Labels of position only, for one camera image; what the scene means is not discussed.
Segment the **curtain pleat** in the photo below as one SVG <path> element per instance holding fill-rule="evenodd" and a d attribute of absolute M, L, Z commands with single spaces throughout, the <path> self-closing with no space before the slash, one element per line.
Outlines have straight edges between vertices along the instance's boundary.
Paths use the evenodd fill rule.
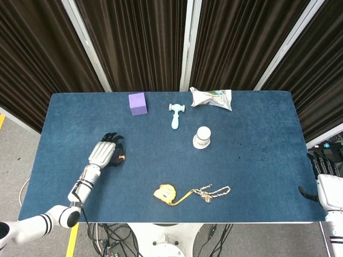
<path fill-rule="evenodd" d="M 292 93 L 307 141 L 343 123 L 343 2 L 325 1 L 263 89 Z"/>
<path fill-rule="evenodd" d="M 308 0 L 203 0 L 190 86 L 253 90 Z"/>
<path fill-rule="evenodd" d="M 0 1 L 0 105 L 41 131 L 53 93 L 102 92 L 60 0 Z"/>
<path fill-rule="evenodd" d="M 176 91 L 186 0 L 76 0 L 113 91 Z"/>

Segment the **toy hammer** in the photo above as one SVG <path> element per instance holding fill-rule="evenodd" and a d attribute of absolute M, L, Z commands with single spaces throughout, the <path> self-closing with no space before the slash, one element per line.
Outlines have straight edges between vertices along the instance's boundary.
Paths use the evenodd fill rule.
<path fill-rule="evenodd" d="M 169 111 L 174 111 L 173 115 L 173 121 L 171 122 L 172 128 L 177 129 L 178 128 L 178 112 L 184 112 L 185 111 L 185 106 L 184 105 L 179 105 L 179 104 L 169 104 Z"/>

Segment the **blue carpet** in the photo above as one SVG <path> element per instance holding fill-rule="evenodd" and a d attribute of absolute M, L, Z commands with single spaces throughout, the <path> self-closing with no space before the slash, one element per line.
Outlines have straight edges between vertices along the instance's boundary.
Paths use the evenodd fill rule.
<path fill-rule="evenodd" d="M 297 186 L 316 184 L 291 94 L 232 92 L 232 109 L 190 107 L 190 92 L 145 93 L 148 114 L 132 116 L 129 93 L 60 93 L 50 101 L 19 219 L 69 206 L 67 195 L 95 144 L 107 132 L 124 136 L 126 161 L 105 168 L 85 204 L 90 222 L 303 222 L 324 220 L 318 203 Z M 178 130 L 169 103 L 186 105 Z M 200 126 L 211 144 L 192 145 Z M 193 194 L 177 206 L 153 196 L 173 184 L 188 190 L 229 185 L 227 196 L 205 203 Z"/>

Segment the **purple cube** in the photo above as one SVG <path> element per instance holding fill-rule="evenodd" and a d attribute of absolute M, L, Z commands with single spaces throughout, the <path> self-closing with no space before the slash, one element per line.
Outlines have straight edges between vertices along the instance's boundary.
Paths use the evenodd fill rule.
<path fill-rule="evenodd" d="M 130 109 L 132 115 L 147 114 L 144 93 L 129 95 Z"/>

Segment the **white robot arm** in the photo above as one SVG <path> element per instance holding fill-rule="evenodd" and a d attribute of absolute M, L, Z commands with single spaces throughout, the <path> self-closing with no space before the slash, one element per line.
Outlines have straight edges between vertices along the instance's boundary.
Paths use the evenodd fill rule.
<path fill-rule="evenodd" d="M 117 143 L 120 139 L 123 137 L 116 133 L 108 133 L 96 144 L 88 158 L 90 164 L 85 167 L 68 195 L 69 207 L 56 205 L 46 213 L 26 220 L 0 222 L 0 255 L 10 241 L 22 244 L 49 234 L 56 225 L 64 228 L 75 226 L 88 195 L 100 177 L 100 169 L 107 165 L 118 166 L 125 160 L 123 146 Z"/>
<path fill-rule="evenodd" d="M 302 187 L 299 191 L 305 198 L 320 202 L 327 213 L 325 221 L 334 256 L 343 256 L 343 178 L 334 162 L 317 153 L 307 156 L 315 174 L 318 195 L 310 195 Z"/>

